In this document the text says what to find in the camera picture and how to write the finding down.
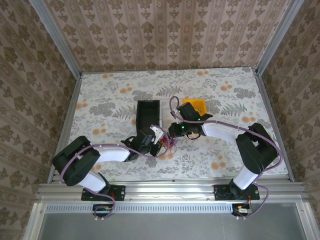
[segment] floral tablecloth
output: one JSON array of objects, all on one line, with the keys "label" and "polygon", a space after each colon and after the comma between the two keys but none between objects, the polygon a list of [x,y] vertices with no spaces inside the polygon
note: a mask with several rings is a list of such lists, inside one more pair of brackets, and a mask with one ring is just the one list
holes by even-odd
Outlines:
[{"label": "floral tablecloth", "polygon": [[[84,135],[92,143],[116,143],[136,135],[138,100],[160,100],[162,126],[174,122],[169,99],[205,99],[207,112],[247,127],[262,124],[275,135],[249,67],[85,74],[69,142]],[[141,181],[234,176],[243,163],[238,147],[214,137],[178,138],[177,151],[157,159],[104,162],[93,171],[109,181]],[[285,163],[266,174],[287,174]]]}]

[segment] purple cable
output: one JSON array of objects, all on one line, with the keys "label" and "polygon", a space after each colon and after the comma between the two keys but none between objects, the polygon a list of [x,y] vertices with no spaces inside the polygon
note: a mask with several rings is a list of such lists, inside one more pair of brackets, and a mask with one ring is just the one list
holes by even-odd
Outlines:
[{"label": "purple cable", "polygon": [[270,167],[266,168],[265,170],[263,170],[263,171],[254,179],[254,181],[253,181],[253,184],[256,185],[258,188],[263,188],[263,189],[266,190],[266,196],[265,196],[263,202],[261,203],[261,205],[260,205],[253,213],[247,215],[246,217],[250,217],[250,216],[255,215],[255,214],[263,207],[263,205],[266,203],[266,200],[267,200],[268,197],[269,197],[269,189],[266,188],[265,186],[262,186],[262,185],[257,184],[256,181],[258,180],[258,178],[259,178],[264,172],[266,172],[266,171],[268,171],[268,170],[271,170],[271,169],[274,169],[274,168],[276,168],[277,166],[279,166],[279,165],[282,163],[282,161],[283,161],[283,159],[284,159],[284,155],[283,155],[283,153],[281,152],[281,150],[280,150],[280,149],[278,148],[278,146],[277,146],[273,141],[271,141],[270,139],[266,138],[265,136],[262,136],[262,135],[259,134],[259,133],[256,133],[256,132],[254,132],[254,131],[251,131],[251,130],[246,129],[246,128],[241,127],[241,126],[236,126],[236,125],[233,125],[233,124],[230,124],[230,123],[226,123],[226,122],[223,122],[223,121],[217,121],[217,120],[207,120],[207,121],[189,121],[189,120],[184,120],[183,118],[179,117],[179,116],[174,112],[174,110],[173,110],[173,108],[172,108],[172,100],[173,100],[173,99],[176,99],[176,100],[177,100],[177,107],[179,106],[179,98],[178,98],[177,96],[172,96],[172,97],[170,98],[170,101],[169,101],[170,112],[171,112],[171,114],[173,115],[174,118],[177,118],[177,119],[179,119],[180,121],[183,121],[183,122],[185,122],[185,123],[190,123],[190,124],[214,123],[214,124],[225,125],[225,126],[228,126],[228,127],[234,128],[234,129],[238,129],[238,130],[242,130],[242,131],[246,131],[246,132],[248,132],[248,133],[250,133],[250,134],[252,134],[252,135],[255,135],[255,136],[257,136],[257,137],[265,140],[267,143],[269,143],[272,147],[275,148],[275,150],[277,151],[277,153],[278,153],[278,155],[279,155],[279,161],[278,161],[275,165],[270,166]]},{"label": "purple cable", "polygon": [[[165,135],[165,137],[166,137],[167,142],[168,142],[168,143],[170,142],[169,136],[168,136],[167,132],[166,132],[162,127],[157,126],[157,125],[151,125],[150,127],[159,128],[161,131],[163,131],[163,133],[164,133],[164,135]],[[164,155],[167,153],[168,149],[169,149],[169,148],[167,148],[167,149],[166,149],[161,155],[159,155],[159,156],[148,156],[148,155],[145,155],[145,154],[143,154],[143,153],[141,153],[141,152],[138,152],[138,151],[136,151],[136,150],[134,150],[134,149],[132,149],[132,148],[130,148],[130,147],[123,146],[123,145],[119,145],[119,144],[111,144],[111,143],[92,144],[92,145],[86,146],[86,147],[84,147],[83,149],[81,149],[79,152],[77,152],[77,153],[70,159],[70,161],[65,165],[65,167],[63,168],[63,170],[62,170],[62,172],[61,172],[61,174],[60,174],[60,182],[61,182],[62,184],[65,183],[65,181],[64,181],[64,175],[65,175],[67,169],[69,168],[69,166],[73,163],[73,161],[74,161],[80,154],[82,154],[84,151],[86,151],[86,150],[88,150],[88,149],[90,149],[90,148],[100,148],[100,147],[122,148],[122,149],[126,149],[126,150],[129,150],[129,151],[132,151],[132,152],[134,152],[134,153],[136,153],[136,154],[139,154],[140,156],[143,156],[143,157],[146,157],[146,158],[151,158],[151,159],[156,159],[156,158],[159,158],[159,157],[161,157],[161,156],[164,156]],[[101,197],[106,197],[106,198],[109,198],[109,199],[112,200],[112,209],[111,209],[111,211],[110,211],[105,217],[103,217],[104,219],[108,218],[108,217],[110,216],[110,214],[111,214],[111,213],[114,211],[114,209],[115,209],[115,205],[116,205],[115,199],[114,199],[113,197],[109,196],[109,195],[102,194],[102,193],[97,193],[97,192],[92,191],[91,189],[88,189],[88,188],[86,188],[86,187],[85,187],[85,189],[86,189],[88,192],[90,192],[91,194],[94,194],[94,195],[97,195],[97,196],[101,196]],[[97,215],[96,215],[96,212],[97,212],[97,211],[94,211],[94,216],[95,216],[96,218],[98,218]]]}]

